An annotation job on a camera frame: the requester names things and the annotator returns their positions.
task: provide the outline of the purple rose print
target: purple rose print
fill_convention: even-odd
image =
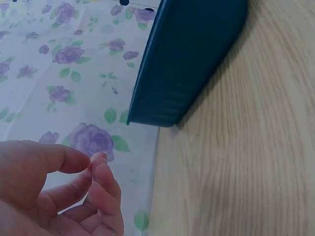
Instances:
[[[116,16],[116,15],[118,15],[119,13],[122,12],[123,8],[124,8],[124,7],[123,7],[122,5],[115,5],[115,6],[113,6],[113,8],[110,10],[110,14],[111,14],[112,16]]]
[[[57,62],[58,64],[77,62],[84,52],[80,47],[67,46],[56,53],[53,62]]]
[[[0,4],[0,9],[1,9],[1,16],[5,17],[6,11],[9,9],[10,4],[8,3],[2,3]]]
[[[49,91],[49,99],[52,102],[65,102],[70,96],[71,92],[64,88],[64,86],[56,86]]]
[[[122,39],[118,38],[110,41],[107,45],[112,51],[121,51],[124,49],[124,45],[126,45],[126,43]]]
[[[0,63],[0,76],[4,75],[6,72],[10,70],[10,66],[6,62]]]
[[[137,56],[139,56],[139,53],[138,52],[132,52],[132,51],[128,51],[124,54],[124,59],[125,60],[131,60],[131,59],[134,59],[136,58]]]
[[[41,10],[41,14],[46,14],[46,13],[50,12],[51,8],[52,7],[50,5],[44,6],[43,9]]]
[[[21,77],[32,78],[34,73],[36,72],[37,70],[34,70],[33,67],[29,67],[29,65],[26,65],[19,70],[18,79],[20,79]]]
[[[74,7],[69,3],[61,5],[56,12],[56,23],[59,25],[69,23],[71,18],[74,16]]]
[[[38,51],[41,54],[47,54],[49,52],[49,47],[47,45],[43,45],[39,48]]]
[[[74,34],[74,35],[81,35],[81,34],[83,34],[83,30],[78,29],[78,30],[75,31],[73,34]]]
[[[89,157],[95,153],[104,151],[107,154],[107,161],[114,160],[114,142],[110,134],[93,124],[79,124],[69,135],[70,146]]]
[[[39,139],[41,144],[55,144],[59,138],[59,133],[48,131],[46,134],[43,134]]]
[[[3,39],[6,35],[10,34],[10,31],[0,30],[0,39]]]
[[[138,23],[147,24],[149,21],[154,20],[156,13],[154,11],[148,11],[145,9],[134,10],[134,14],[136,16],[136,20]]]

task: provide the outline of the plastic container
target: plastic container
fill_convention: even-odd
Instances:
[[[179,122],[237,39],[247,11],[247,0],[162,0],[127,123]]]

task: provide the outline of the green leaf print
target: green leaf print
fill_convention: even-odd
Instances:
[[[57,29],[60,25],[56,22],[54,22],[52,25],[51,25],[51,28],[53,29]]]
[[[82,44],[83,44],[83,41],[82,40],[78,40],[78,41],[74,41],[71,45],[80,47]]]
[[[47,91],[50,92],[51,90],[53,90],[56,86],[53,85],[49,85],[46,87]]]
[[[128,111],[124,111],[120,114],[119,123],[127,123]]]
[[[51,20],[56,17],[56,13],[57,13],[57,11],[58,11],[58,8],[59,8],[59,7],[56,7],[56,8],[51,12],[51,14],[50,14],[50,19],[51,19]]]
[[[108,108],[104,113],[104,118],[109,124],[112,124],[117,118],[117,112],[112,107]]]
[[[87,63],[89,60],[91,60],[91,58],[81,57],[76,63],[77,64],[83,64],[83,63]]]
[[[130,7],[127,8],[127,10],[125,12],[125,17],[127,20],[130,20],[133,17],[133,13],[132,13]]]
[[[8,77],[6,75],[0,76],[0,83],[6,81],[7,79],[8,79]]]
[[[61,144],[62,145],[65,145],[65,146],[70,146],[70,142],[69,142],[69,138],[68,138],[68,136],[65,136],[64,138],[63,138],[63,140],[61,141]]]
[[[80,82],[81,81],[81,75],[79,72],[76,72],[76,71],[73,71],[71,73],[71,79],[74,81],[74,82]]]
[[[12,112],[6,119],[6,122],[12,122],[17,118],[17,113],[16,112]]]
[[[149,216],[145,211],[138,211],[133,218],[134,225],[140,231],[145,231],[149,225]]]
[[[142,30],[146,30],[148,25],[147,24],[144,24],[144,23],[138,23],[138,27]]]
[[[119,135],[113,135],[112,140],[115,144],[115,149],[117,151],[130,152],[128,144],[122,137],[120,137]]]
[[[131,68],[134,68],[134,67],[135,67],[135,64],[132,63],[132,62],[128,62],[128,63],[127,63],[127,66],[129,66],[129,67],[131,67]]]
[[[9,107],[3,108],[0,111],[0,119],[4,119],[8,113],[9,113]]]
[[[60,44],[57,45],[56,47],[54,47],[51,51],[51,54],[54,56],[58,51],[61,50],[61,48],[63,48]]]
[[[63,78],[70,74],[70,68],[65,68],[59,72],[59,77]]]
[[[76,20],[80,18],[80,12],[78,10],[74,11],[73,18],[76,19]]]

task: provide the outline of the wooden table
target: wooden table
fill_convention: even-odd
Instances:
[[[242,36],[160,130],[149,236],[315,235],[315,1],[252,0]]]

